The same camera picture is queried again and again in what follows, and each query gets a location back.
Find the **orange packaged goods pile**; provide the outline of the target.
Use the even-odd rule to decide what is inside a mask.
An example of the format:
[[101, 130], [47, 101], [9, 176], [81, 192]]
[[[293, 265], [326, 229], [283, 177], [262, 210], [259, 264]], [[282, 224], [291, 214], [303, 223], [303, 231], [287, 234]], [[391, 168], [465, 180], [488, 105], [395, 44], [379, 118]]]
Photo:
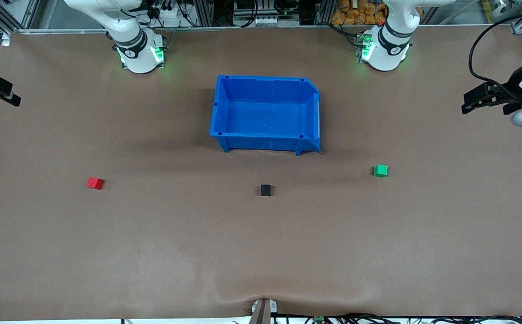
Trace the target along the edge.
[[336, 0], [332, 25], [384, 25], [389, 8], [382, 0]]

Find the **brown table mat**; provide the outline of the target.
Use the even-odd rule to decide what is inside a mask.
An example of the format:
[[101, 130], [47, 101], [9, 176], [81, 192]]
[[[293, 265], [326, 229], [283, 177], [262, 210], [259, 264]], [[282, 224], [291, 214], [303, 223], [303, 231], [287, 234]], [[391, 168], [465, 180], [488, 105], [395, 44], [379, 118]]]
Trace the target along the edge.
[[[422, 27], [392, 72], [325, 28], [183, 31], [147, 75], [103, 34], [13, 35], [0, 321], [237, 317], [263, 297], [298, 315], [522, 315], [522, 127], [460, 109], [481, 31]], [[225, 74], [309, 78], [321, 153], [222, 152]]]

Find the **grey round device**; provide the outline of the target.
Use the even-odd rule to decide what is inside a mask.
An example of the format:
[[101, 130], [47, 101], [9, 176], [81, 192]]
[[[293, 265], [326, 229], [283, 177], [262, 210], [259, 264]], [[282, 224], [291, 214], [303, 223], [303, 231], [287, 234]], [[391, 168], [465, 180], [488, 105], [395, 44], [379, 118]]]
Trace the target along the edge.
[[490, 21], [496, 23], [513, 14], [514, 4], [510, 0], [488, 0], [490, 6]]

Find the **white power strip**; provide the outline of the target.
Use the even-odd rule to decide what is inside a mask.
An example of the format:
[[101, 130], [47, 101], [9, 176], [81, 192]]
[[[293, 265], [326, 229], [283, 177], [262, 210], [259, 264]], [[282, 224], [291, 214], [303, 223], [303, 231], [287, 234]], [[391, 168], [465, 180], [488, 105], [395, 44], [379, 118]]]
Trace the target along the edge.
[[164, 7], [153, 7], [151, 12], [154, 15], [154, 18], [157, 18], [160, 21], [183, 20], [181, 9], [176, 4], [165, 4]]

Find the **blue plastic storage bin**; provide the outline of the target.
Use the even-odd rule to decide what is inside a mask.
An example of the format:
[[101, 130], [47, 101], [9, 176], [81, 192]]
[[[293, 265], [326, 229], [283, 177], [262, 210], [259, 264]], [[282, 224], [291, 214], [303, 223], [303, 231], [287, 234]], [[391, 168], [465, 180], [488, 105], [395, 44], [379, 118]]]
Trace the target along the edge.
[[219, 75], [209, 135], [226, 153], [320, 153], [320, 91], [308, 78]]

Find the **metal table clamp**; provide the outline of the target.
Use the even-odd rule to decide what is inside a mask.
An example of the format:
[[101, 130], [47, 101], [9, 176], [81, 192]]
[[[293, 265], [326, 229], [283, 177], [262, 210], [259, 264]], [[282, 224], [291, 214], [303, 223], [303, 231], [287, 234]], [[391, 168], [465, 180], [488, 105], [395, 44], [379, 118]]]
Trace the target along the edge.
[[279, 324], [278, 303], [271, 299], [258, 299], [253, 303], [249, 324]]

